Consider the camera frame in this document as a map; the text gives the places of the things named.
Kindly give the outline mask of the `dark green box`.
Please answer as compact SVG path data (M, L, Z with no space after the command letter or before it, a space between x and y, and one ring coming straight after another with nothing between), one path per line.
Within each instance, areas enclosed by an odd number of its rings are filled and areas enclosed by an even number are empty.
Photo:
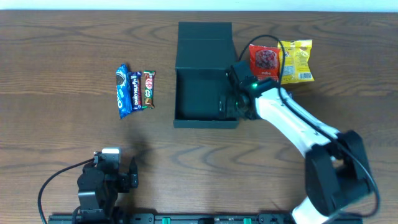
M237 55L230 22L179 22L175 128L234 129L227 69Z

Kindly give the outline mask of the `blue Oreo cookie pack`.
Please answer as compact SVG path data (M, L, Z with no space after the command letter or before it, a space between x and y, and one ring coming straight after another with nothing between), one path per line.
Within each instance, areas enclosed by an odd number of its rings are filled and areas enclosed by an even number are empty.
M116 70L116 91L119 115L123 119L132 112L130 76L126 64Z

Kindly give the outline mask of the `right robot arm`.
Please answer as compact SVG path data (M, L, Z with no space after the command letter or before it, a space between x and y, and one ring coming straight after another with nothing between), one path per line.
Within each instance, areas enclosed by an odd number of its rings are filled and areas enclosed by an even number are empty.
M228 103L246 119L263 119L276 127L305 159L306 198L291 213L294 223L360 221L365 214L347 212L351 204L379 195L363 140L321 122L298 105L275 80L258 80L247 62L226 69L231 85Z

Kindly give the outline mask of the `red Hacks candy bag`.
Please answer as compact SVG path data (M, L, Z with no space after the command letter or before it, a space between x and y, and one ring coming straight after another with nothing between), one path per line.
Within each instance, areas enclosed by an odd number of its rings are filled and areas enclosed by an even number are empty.
M271 78L275 81L279 79L280 49L251 44L249 53L250 69L257 79Z

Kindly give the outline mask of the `yellow snack bag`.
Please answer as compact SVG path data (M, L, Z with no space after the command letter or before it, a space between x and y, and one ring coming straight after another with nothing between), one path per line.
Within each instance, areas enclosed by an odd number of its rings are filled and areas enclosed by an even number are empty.
M312 40L282 40L284 48L284 72L282 84L313 82L308 61L312 49Z

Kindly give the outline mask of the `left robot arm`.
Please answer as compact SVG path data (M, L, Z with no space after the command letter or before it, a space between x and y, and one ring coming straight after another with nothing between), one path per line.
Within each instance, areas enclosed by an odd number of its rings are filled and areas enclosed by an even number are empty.
M112 218L119 193L128 193L138 187L138 169L135 158L127 172L119 171L118 153L97 152L93 161L83 167L77 180L80 213L83 221L102 222Z

